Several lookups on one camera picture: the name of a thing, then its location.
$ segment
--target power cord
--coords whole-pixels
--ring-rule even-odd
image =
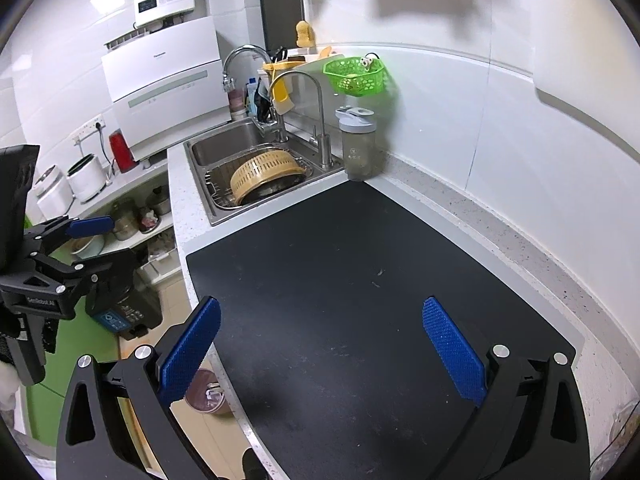
[[[607,449],[609,449],[612,446],[612,444],[618,439],[618,437],[622,434],[622,432],[625,431],[626,425],[629,423],[629,421],[631,420],[631,417],[636,412],[636,408],[638,407],[639,404],[640,404],[640,400],[636,402],[636,405],[631,410],[631,413],[629,413],[629,416],[626,418],[626,421],[622,425],[622,428],[620,428],[620,431],[618,432],[618,434],[613,438],[613,440],[609,443],[609,445],[605,449],[603,449],[602,452],[595,459],[593,459],[593,462],[591,462],[591,465],[589,466],[589,470],[593,468],[593,465],[598,461],[598,459],[607,452]]]
[[[104,158],[109,163],[107,180],[111,180],[111,177],[115,176],[115,168],[113,167],[113,165],[116,159],[114,157],[113,160],[109,160],[109,157],[107,156],[107,152],[104,149],[104,135],[102,134],[102,125],[100,123],[95,123],[95,129],[98,130],[98,133],[100,134],[100,147],[102,148],[102,154],[104,155]]]

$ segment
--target white countertop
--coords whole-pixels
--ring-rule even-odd
[[[186,265],[188,254],[347,180],[341,171],[211,226],[182,144],[168,150],[168,169],[175,238],[192,308],[198,298]],[[577,353],[572,367],[587,419],[591,456],[600,453],[609,443],[615,414],[636,400],[636,390],[640,390],[640,383],[629,380],[640,381],[638,352],[606,309],[521,233],[427,172],[387,155],[384,173],[368,184],[484,265],[574,346]],[[593,308],[583,308],[585,303]],[[255,434],[213,346],[209,359],[258,457],[274,480],[287,479]]]

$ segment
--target blue gripper pad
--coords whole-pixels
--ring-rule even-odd
[[[433,296],[424,302],[422,326],[460,396],[480,406],[486,397],[484,365]]]
[[[220,304],[208,298],[188,327],[171,348],[158,370],[158,399],[163,406],[180,400],[187,392],[193,377],[207,355],[211,343],[220,329]]]
[[[66,228],[66,234],[72,238],[85,238],[109,233],[113,227],[113,219],[110,216],[98,216],[98,218],[87,218],[71,222],[69,227]]]

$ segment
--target stainless steel sink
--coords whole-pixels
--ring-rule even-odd
[[[275,132],[264,136],[251,119],[245,119],[209,130],[184,143],[211,225],[343,169],[342,161],[332,156],[334,164],[329,170],[323,170],[318,150],[299,137],[289,135],[286,142],[275,139]],[[250,158],[269,150],[288,151],[305,169],[304,180],[260,200],[237,206],[230,189],[231,176]]]

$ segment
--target yellow sponge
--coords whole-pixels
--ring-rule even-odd
[[[298,41],[296,44],[300,48],[311,48],[316,46],[316,35],[314,30],[307,22],[298,22],[296,25],[296,32],[298,34]]]

